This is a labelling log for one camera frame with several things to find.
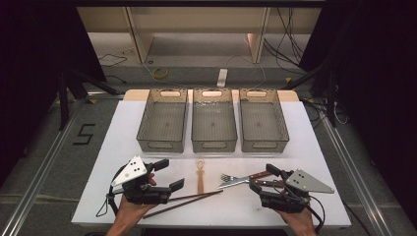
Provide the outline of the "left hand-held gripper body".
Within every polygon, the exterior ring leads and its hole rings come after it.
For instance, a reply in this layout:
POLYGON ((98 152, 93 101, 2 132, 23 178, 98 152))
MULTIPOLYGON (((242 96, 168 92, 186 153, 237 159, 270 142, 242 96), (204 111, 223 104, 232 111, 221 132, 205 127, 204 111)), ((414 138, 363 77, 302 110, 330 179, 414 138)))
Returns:
POLYGON ((153 163, 144 163, 134 156, 116 173, 110 185, 110 195, 123 194, 129 203, 136 205, 166 204, 171 196, 169 187, 156 187, 149 182, 153 163))

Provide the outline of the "light wooden shelf unit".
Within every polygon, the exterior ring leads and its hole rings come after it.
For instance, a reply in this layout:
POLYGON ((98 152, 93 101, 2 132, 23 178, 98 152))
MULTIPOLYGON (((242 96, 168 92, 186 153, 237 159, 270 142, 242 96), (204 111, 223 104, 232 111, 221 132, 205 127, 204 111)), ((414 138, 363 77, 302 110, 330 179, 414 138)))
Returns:
POLYGON ((295 7, 80 7, 88 32, 127 32, 138 60, 146 61, 153 35, 170 33, 245 33, 252 60, 261 60, 267 33, 283 33, 292 22, 296 34, 313 32, 321 10, 295 7))

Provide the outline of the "person's left hand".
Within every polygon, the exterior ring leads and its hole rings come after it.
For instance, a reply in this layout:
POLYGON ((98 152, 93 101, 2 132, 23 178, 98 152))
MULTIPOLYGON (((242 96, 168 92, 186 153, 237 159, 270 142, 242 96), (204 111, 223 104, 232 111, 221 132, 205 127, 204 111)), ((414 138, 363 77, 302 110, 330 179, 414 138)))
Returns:
POLYGON ((129 203, 125 196, 122 196, 118 213, 114 222, 126 222, 129 224, 138 223, 143 216, 155 205, 136 205, 129 203))

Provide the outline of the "black metal stand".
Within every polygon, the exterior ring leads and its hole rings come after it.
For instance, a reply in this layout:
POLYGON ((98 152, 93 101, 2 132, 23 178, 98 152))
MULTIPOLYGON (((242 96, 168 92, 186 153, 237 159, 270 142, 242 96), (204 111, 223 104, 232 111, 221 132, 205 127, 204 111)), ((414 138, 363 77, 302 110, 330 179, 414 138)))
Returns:
POLYGON ((73 95, 75 99, 86 99, 88 92, 83 86, 83 83, 91 84, 111 95, 119 95, 121 91, 112 88, 94 77, 76 69, 65 70, 58 78, 59 101, 60 101, 60 131, 63 131, 69 122, 70 111, 68 105, 67 90, 73 95))
POLYGON ((301 86, 302 84, 308 82, 309 80, 314 79, 314 84, 311 87, 311 93, 321 93, 326 91, 327 92, 327 108, 326 108, 326 116, 331 123, 331 125, 335 128, 336 122, 335 122, 335 115, 334 115, 334 109, 335 109, 335 78, 334 78, 334 72, 332 71, 332 62, 326 59, 324 62, 322 62, 317 68, 312 70, 311 72, 308 72, 306 75, 302 76, 295 82, 288 84, 281 88, 281 90, 291 90, 295 89, 298 86, 301 86))

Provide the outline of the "grey translucent plastic bin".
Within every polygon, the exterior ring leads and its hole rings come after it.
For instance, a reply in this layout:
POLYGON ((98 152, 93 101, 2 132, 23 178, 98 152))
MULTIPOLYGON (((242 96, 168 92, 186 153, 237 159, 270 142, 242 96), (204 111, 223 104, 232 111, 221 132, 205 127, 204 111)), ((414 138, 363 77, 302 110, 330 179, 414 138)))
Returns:
POLYGON ((241 88, 239 111, 243 152, 285 150, 290 137, 275 89, 241 88))
POLYGON ((153 88, 137 134, 144 152, 184 151, 188 91, 185 88, 153 88))
POLYGON ((193 90, 193 152, 233 152, 238 140, 232 90, 193 90))

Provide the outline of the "aluminium floor rail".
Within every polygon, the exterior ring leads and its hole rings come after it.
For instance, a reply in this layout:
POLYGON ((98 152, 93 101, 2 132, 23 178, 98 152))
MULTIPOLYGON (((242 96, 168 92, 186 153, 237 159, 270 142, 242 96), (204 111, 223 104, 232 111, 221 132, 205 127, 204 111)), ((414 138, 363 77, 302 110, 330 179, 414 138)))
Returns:
POLYGON ((332 126, 323 112, 320 113, 320 117, 376 234, 378 236, 393 236, 392 231, 384 218, 383 212, 372 196, 369 187, 365 183, 365 179, 355 165, 341 135, 338 133, 337 129, 332 126))
POLYGON ((24 193, 17 198, 16 207, 0 230, 0 236, 18 235, 85 102, 84 99, 74 101, 67 123, 57 132, 36 172, 30 176, 30 183, 24 193))

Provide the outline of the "person's right hand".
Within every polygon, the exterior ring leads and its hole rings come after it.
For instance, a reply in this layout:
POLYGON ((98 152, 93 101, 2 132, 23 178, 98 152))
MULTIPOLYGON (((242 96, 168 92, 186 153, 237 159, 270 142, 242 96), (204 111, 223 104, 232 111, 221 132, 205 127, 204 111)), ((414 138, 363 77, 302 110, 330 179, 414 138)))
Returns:
POLYGON ((312 214, 306 208, 296 213, 288 213, 280 210, 277 213, 289 225, 296 236, 317 236, 312 214))

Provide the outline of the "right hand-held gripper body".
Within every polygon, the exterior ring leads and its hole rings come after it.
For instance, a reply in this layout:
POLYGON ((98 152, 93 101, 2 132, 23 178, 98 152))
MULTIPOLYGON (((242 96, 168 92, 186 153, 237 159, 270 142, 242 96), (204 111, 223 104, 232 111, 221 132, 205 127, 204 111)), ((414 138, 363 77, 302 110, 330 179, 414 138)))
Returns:
POLYGON ((281 170, 279 177, 267 171, 258 174, 258 194, 263 207, 288 213, 301 212, 310 201, 310 192, 333 194, 334 189, 302 169, 281 170))

